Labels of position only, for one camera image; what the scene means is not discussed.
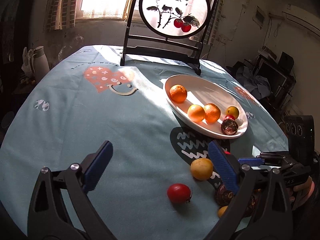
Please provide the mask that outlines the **right hand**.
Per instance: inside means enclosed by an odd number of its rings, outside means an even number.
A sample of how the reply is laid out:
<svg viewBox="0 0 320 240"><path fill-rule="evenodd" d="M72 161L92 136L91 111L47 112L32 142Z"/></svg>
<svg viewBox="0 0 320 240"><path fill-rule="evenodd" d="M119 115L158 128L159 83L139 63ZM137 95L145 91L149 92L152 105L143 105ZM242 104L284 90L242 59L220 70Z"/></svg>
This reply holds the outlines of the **right hand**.
<svg viewBox="0 0 320 240"><path fill-rule="evenodd" d="M289 201L291 203L297 202L297 205L304 204L308 200L308 198L312 195L314 188L315 188L315 184L312 178L309 176L305 183L294 186L293 189L287 188ZM300 194L300 197L298 198L298 200L296 200L295 196L293 195L295 192Z"/></svg>

